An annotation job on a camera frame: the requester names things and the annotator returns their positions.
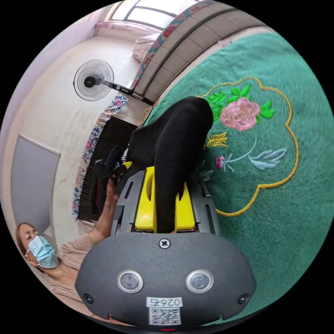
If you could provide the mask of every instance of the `green rug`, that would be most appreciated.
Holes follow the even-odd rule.
[[[206,98],[215,117],[202,175],[221,235],[242,249],[257,281],[236,319],[282,297],[323,244],[334,215],[334,118],[312,70],[276,33],[205,59],[144,126],[190,95]]]

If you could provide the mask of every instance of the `pink wall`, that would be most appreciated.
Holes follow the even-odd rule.
[[[98,9],[66,28],[58,36],[56,36],[30,64],[14,90],[2,121],[0,131],[0,161],[2,160],[3,149],[6,143],[10,123],[15,117],[16,111],[27,96],[34,82],[41,75],[41,73],[63,53],[71,49],[73,46],[94,36],[94,25],[100,22],[104,11],[105,7]],[[2,200],[1,178],[0,199]]]

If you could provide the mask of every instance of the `face mask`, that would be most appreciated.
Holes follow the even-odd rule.
[[[31,251],[34,254],[38,265],[42,268],[56,268],[59,264],[56,252],[48,241],[41,236],[35,236],[28,244],[28,252]]]

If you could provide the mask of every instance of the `fan guard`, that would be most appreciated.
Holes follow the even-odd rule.
[[[111,66],[103,60],[93,59],[78,69],[73,86],[80,98],[96,101],[110,92],[113,82],[114,72]]]

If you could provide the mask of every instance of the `tiled wall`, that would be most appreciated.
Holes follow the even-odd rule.
[[[255,26],[265,24],[223,3],[216,2],[195,12],[164,40],[134,91],[155,101],[180,72],[213,44]]]

